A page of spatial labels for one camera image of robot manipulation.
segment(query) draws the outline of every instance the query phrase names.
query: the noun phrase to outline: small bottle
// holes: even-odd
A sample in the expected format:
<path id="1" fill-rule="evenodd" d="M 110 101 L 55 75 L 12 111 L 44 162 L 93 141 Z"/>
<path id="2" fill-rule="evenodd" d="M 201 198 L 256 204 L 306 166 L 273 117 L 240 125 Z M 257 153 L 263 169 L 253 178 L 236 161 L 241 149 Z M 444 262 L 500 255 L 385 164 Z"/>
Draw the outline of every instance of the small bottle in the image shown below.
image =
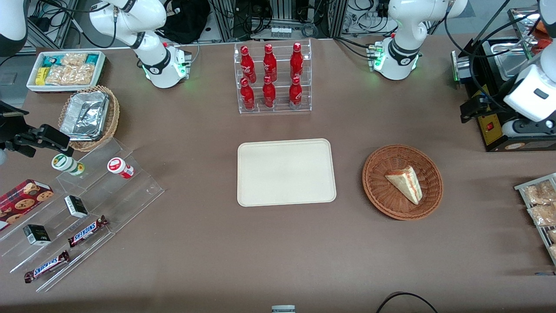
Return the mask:
<path id="1" fill-rule="evenodd" d="M 254 84 L 257 81 L 255 74 L 255 63 L 253 58 L 249 55 L 249 49 L 246 46 L 240 48 L 241 51 L 241 71 L 250 83 Z"/>
<path id="2" fill-rule="evenodd" d="M 245 77 L 241 78 L 240 84 L 241 100 L 244 103 L 245 110 L 253 111 L 255 109 L 255 94 L 253 93 L 253 89 L 249 86 L 249 81 Z"/>
<path id="3" fill-rule="evenodd" d="M 118 174 L 125 179 L 130 179 L 135 174 L 134 168 L 122 158 L 112 158 L 106 165 L 110 173 Z"/>
<path id="4" fill-rule="evenodd" d="M 58 154 L 52 159 L 52 167 L 61 170 L 62 172 L 67 172 L 72 176 L 81 175 L 85 171 L 85 165 L 83 163 L 75 161 L 73 158 L 65 155 Z"/>
<path id="5" fill-rule="evenodd" d="M 301 54 L 301 44 L 294 43 L 294 53 L 291 54 L 290 59 L 290 76 L 294 79 L 295 76 L 301 77 L 303 74 L 303 55 Z"/>
<path id="6" fill-rule="evenodd" d="M 265 97 L 265 106 L 272 109 L 276 103 L 276 88 L 269 75 L 265 76 L 265 85 L 262 87 L 262 94 Z"/>
<path id="7" fill-rule="evenodd" d="M 290 108 L 292 110 L 297 110 L 301 106 L 301 94 L 303 89 L 299 85 L 299 76 L 294 76 L 291 80 L 290 86 Z"/>
<path id="8" fill-rule="evenodd" d="M 276 65 L 276 56 L 272 52 L 272 45 L 265 45 L 265 58 L 262 61 L 265 66 L 265 75 L 269 75 L 270 79 L 274 82 L 278 79 L 278 68 Z"/>

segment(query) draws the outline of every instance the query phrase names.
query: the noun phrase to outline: clear acrylic display stand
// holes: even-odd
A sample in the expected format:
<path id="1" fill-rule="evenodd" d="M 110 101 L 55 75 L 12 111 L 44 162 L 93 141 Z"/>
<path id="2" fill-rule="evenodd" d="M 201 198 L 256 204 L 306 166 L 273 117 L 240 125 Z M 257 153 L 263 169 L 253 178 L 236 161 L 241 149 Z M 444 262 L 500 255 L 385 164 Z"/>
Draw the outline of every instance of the clear acrylic display stand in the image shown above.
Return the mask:
<path id="1" fill-rule="evenodd" d="M 293 110 L 290 108 L 290 58 L 293 53 L 294 43 L 301 43 L 301 54 L 303 55 L 303 74 L 300 77 L 300 85 L 303 88 L 301 95 L 301 106 L 299 109 Z M 273 109 L 269 109 L 264 104 L 264 97 L 262 94 L 262 87 L 264 85 L 265 70 L 262 61 L 265 57 L 265 44 L 272 44 L 272 50 L 276 56 L 276 63 L 278 67 L 278 79 L 274 82 L 276 87 L 276 105 Z M 249 48 L 249 54 L 255 62 L 255 74 L 257 74 L 257 81 L 251 84 L 253 92 L 255 93 L 255 109 L 253 111 L 245 110 L 243 101 L 240 94 L 240 79 L 243 77 L 241 71 L 241 46 Z M 311 41 L 298 40 L 298 41 L 270 41 L 270 42 L 244 42 L 236 43 L 234 46 L 234 68 L 236 71 L 236 89 L 237 89 L 237 102 L 241 114 L 256 114 L 256 113 L 297 113 L 307 112 L 312 109 L 312 67 L 311 67 Z"/>
<path id="2" fill-rule="evenodd" d="M 21 283 L 24 283 L 26 272 L 67 250 L 71 259 L 69 263 L 57 266 L 31 283 L 37 286 L 37 292 L 48 291 L 164 192 L 135 161 L 131 152 L 116 139 L 101 144 L 80 159 L 85 165 L 81 175 L 60 174 L 49 183 L 54 196 L 0 232 L 2 263 L 11 269 L 11 273 L 21 276 Z M 135 173 L 130 179 L 108 172 L 106 164 L 113 157 L 124 159 L 134 168 Z M 89 212 L 86 218 L 70 215 L 64 201 L 70 194 L 81 198 Z M 102 215 L 109 224 L 70 248 L 68 238 Z M 22 229 L 27 224 L 44 226 L 52 242 L 43 247 L 29 244 Z"/>

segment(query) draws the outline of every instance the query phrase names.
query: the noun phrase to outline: red bottle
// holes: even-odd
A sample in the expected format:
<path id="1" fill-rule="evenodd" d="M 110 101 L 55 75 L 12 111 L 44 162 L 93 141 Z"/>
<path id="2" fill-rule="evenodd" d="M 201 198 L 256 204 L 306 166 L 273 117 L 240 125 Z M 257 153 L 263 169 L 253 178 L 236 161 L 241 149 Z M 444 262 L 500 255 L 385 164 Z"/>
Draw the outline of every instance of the red bottle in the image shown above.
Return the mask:
<path id="1" fill-rule="evenodd" d="M 240 83 L 241 100 L 244 103 L 245 110 L 253 111 L 255 109 L 255 94 L 253 93 L 253 89 L 249 86 L 249 81 L 245 77 L 241 78 Z"/>
<path id="2" fill-rule="evenodd" d="M 255 74 L 255 63 L 253 58 L 249 55 L 249 49 L 246 46 L 240 48 L 241 51 L 241 71 L 250 83 L 254 84 L 257 81 Z"/>
<path id="3" fill-rule="evenodd" d="M 265 85 L 262 87 L 262 94 L 265 96 L 265 106 L 272 109 L 276 102 L 276 88 L 274 84 L 272 84 L 272 78 L 270 78 L 269 75 L 265 76 Z"/>
<path id="4" fill-rule="evenodd" d="M 301 106 L 301 94 L 303 89 L 299 85 L 299 76 L 294 76 L 291 80 L 290 86 L 290 108 L 292 110 L 297 110 Z"/>
<path id="5" fill-rule="evenodd" d="M 265 45 L 265 58 L 262 64 L 265 66 L 265 75 L 269 75 L 272 81 L 276 81 L 278 79 L 278 68 L 271 44 Z"/>
<path id="6" fill-rule="evenodd" d="M 301 44 L 294 43 L 294 53 L 290 59 L 290 76 L 294 79 L 295 76 L 301 77 L 303 74 L 303 55 L 301 54 Z"/>

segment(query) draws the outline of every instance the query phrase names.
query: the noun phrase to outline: table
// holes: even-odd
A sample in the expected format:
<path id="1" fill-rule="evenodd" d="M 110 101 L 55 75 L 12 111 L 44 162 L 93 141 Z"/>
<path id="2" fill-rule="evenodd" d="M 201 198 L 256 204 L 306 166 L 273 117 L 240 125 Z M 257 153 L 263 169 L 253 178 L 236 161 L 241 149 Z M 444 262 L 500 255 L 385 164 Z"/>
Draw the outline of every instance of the table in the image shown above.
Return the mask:
<path id="1" fill-rule="evenodd" d="M 300 313 L 369 312 L 394 291 L 442 312 L 556 307 L 554 278 L 533 276 L 553 266 L 513 190 L 554 172 L 554 153 L 484 152 L 476 123 L 459 121 L 467 96 L 454 87 L 454 48 L 443 36 L 427 39 L 403 81 L 371 74 L 333 40 L 312 44 L 313 111 L 285 116 L 237 112 L 233 45 L 203 46 L 191 78 L 168 90 L 145 79 L 131 50 L 106 50 L 101 82 L 121 105 L 116 138 L 167 192 L 46 294 L 0 262 L 0 311 L 230 313 L 295 304 Z M 57 125 L 67 96 L 29 92 L 27 122 Z M 307 138 L 331 143 L 335 201 L 237 203 L 240 144 Z M 444 199 L 426 219 L 395 221 L 364 194 L 365 159 L 396 143 L 425 152 L 443 176 Z M 49 182 L 59 174 L 53 155 L 10 153 L 0 192 L 26 178 Z M 411 299 L 392 302 L 392 310 L 427 312 Z"/>

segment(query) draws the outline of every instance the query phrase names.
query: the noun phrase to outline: brown wicker basket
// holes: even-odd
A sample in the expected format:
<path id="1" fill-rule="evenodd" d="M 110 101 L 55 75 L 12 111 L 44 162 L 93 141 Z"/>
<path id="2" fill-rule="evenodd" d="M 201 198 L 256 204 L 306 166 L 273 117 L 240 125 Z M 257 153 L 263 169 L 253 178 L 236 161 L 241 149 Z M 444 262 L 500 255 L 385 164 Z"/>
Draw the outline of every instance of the brown wicker basket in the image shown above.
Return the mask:
<path id="1" fill-rule="evenodd" d="M 70 141 L 69 146 L 82 151 L 82 152 L 89 152 L 94 149 L 96 146 L 100 145 L 103 141 L 110 139 L 114 136 L 116 132 L 116 128 L 118 127 L 118 118 L 120 117 L 120 104 L 118 103 L 118 99 L 114 96 L 112 91 L 104 86 L 95 86 L 89 89 L 83 89 L 78 91 L 77 93 L 84 93 L 84 92 L 94 92 L 94 91 L 102 91 L 107 93 L 110 96 L 110 103 L 108 104 L 108 113 L 106 114 L 106 121 L 105 121 L 105 128 L 104 134 L 102 137 L 97 141 Z M 58 128 L 62 126 L 62 122 L 64 121 L 64 116 L 66 116 L 66 110 L 68 108 L 68 104 L 70 100 L 66 101 L 66 105 L 62 109 L 62 114 L 58 119 Z"/>
<path id="2" fill-rule="evenodd" d="M 411 165 L 417 174 L 423 198 L 415 205 L 384 175 Z M 444 192 L 442 177 L 423 152 L 406 145 L 387 145 L 374 151 L 363 167 L 365 193 L 384 214 L 404 221 L 422 219 L 436 210 Z"/>

